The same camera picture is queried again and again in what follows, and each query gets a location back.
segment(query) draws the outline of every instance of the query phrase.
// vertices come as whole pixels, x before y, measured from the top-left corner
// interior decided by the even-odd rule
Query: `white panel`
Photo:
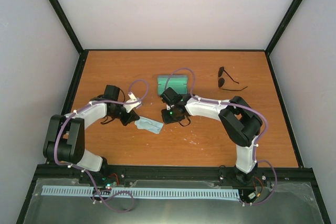
[[[0,0],[0,216],[15,223],[78,54],[48,0]]]
[[[306,167],[336,223],[336,0],[303,0],[271,55]]]
[[[265,49],[292,0],[59,0],[84,48]]]

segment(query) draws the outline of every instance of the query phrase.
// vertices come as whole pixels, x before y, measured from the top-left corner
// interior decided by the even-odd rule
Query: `purple cable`
[[[130,87],[129,87],[129,92],[130,92],[132,86],[133,86],[136,82],[139,82],[139,81],[142,81],[142,82],[144,82],[144,83],[146,84],[146,92],[145,92],[145,94],[143,95],[142,98],[140,98],[140,99],[138,99],[138,100],[136,100],[136,101],[134,101],[134,102],[118,102],[118,101],[112,101],[112,100],[92,101],[91,104],[89,103],[89,104],[85,105],[84,107],[78,109],[76,112],[77,112],[77,113],[80,113],[81,111],[87,109],[88,107],[90,107],[90,106],[92,106],[92,105],[95,105],[95,104],[99,104],[99,103],[107,103],[107,102],[109,102],[109,103],[115,103],[115,104],[122,104],[122,105],[125,105],[125,104],[135,104],[135,103],[137,103],[137,102],[139,102],[139,101],[142,101],[142,100],[146,97],[146,95],[148,94],[148,91],[149,91],[149,85],[148,85],[148,83],[147,83],[145,80],[143,80],[143,79],[139,79],[139,80],[135,80],[135,81],[133,81],[133,82],[131,83]],[[55,163],[56,163],[57,165],[71,165],[73,168],[76,168],[76,169],[79,169],[79,170],[83,170],[82,167],[77,166],[77,165],[74,165],[74,164],[71,164],[71,163],[60,163],[59,160],[58,160],[58,157],[57,157],[59,141],[60,141],[60,139],[61,139],[61,137],[62,137],[62,135],[63,135],[63,132],[64,132],[64,130],[65,130],[67,124],[69,123],[69,121],[71,120],[71,118],[74,117],[75,115],[76,115],[76,113],[71,113],[71,114],[68,116],[68,118],[66,118],[66,120],[64,121],[63,125],[61,126],[61,128],[60,128],[60,130],[59,130],[59,132],[58,132],[58,134],[57,134],[57,137],[56,137],[56,140],[55,140],[55,147],[54,147],[54,160],[55,160]],[[92,181],[92,184],[94,185],[94,188],[96,189],[96,191],[98,191],[96,182],[94,181],[94,179],[93,179],[93,177],[91,176],[91,174],[89,173],[89,171],[86,170],[85,172],[86,172],[86,173],[88,174],[88,176],[90,177],[90,179],[91,179],[91,181]],[[120,210],[111,208],[110,206],[107,205],[107,203],[105,202],[105,200],[101,197],[99,191],[98,191],[97,194],[98,194],[99,198],[102,200],[102,202],[103,202],[109,209],[111,209],[111,210],[113,210],[113,211],[115,211],[115,212],[127,212],[127,211],[129,211],[129,210],[132,209],[132,207],[133,207],[133,205],[134,205],[134,198],[133,198],[133,196],[131,195],[131,193],[129,193],[129,192],[126,192],[126,193],[129,194],[129,195],[131,196],[131,198],[132,198],[132,202],[133,202],[133,203],[132,203],[132,206],[131,206],[130,209],[127,209],[127,210],[124,210],[124,211],[120,211]]]
[[[277,188],[277,185],[278,185],[278,177],[277,177],[277,173],[275,172],[275,169],[274,167],[272,166],[272,164],[270,162],[268,162],[267,160],[260,160],[258,161],[258,163],[267,163],[269,165],[269,167],[271,167],[272,171],[273,171],[273,174],[274,174],[274,187],[271,191],[271,193],[268,195],[268,197],[266,199],[264,199],[263,201],[260,201],[258,203],[254,203],[252,205],[250,205],[249,203],[244,203],[241,199],[239,199],[239,202],[242,203],[242,204],[247,204],[247,205],[250,205],[250,206],[258,206],[258,205],[261,205],[263,203],[265,203],[266,201],[268,201],[271,196],[274,194],[276,188]]]
[[[192,98],[194,98],[195,100],[199,100],[201,102],[206,102],[206,103],[210,103],[210,104],[218,104],[218,100],[212,100],[212,99],[203,99],[203,98],[200,98],[198,96],[195,96],[193,94],[193,90],[194,90],[194,87],[195,87],[195,82],[196,82],[196,75],[194,73],[193,70],[191,70],[190,68],[179,68],[179,69],[176,69],[174,72],[172,72],[170,74],[170,76],[168,77],[167,81],[166,81],[166,84],[164,86],[164,90],[166,90],[167,88],[167,85],[168,85],[168,82],[170,80],[170,78],[173,76],[173,74],[175,74],[176,72],[180,71],[180,70],[188,70],[192,75],[193,75],[193,82],[192,82],[192,85],[191,85],[191,89],[190,89],[190,95]],[[248,110],[248,111],[251,111],[252,113],[258,115],[265,123],[265,128],[264,130],[259,134],[259,136],[257,137],[257,139],[255,140],[254,144],[257,144],[259,139],[266,133],[266,131],[268,130],[268,122],[266,120],[266,118],[258,111],[250,108],[250,107],[247,107],[247,106],[243,106],[243,105],[240,105],[240,104],[236,104],[236,103],[230,103],[230,102],[220,102],[222,105],[227,105],[227,106],[235,106],[235,107],[238,107],[238,108],[241,108],[241,109],[244,109],[244,110]],[[252,154],[252,159],[254,161],[256,161],[256,149],[257,147],[256,146],[253,146],[253,154]]]

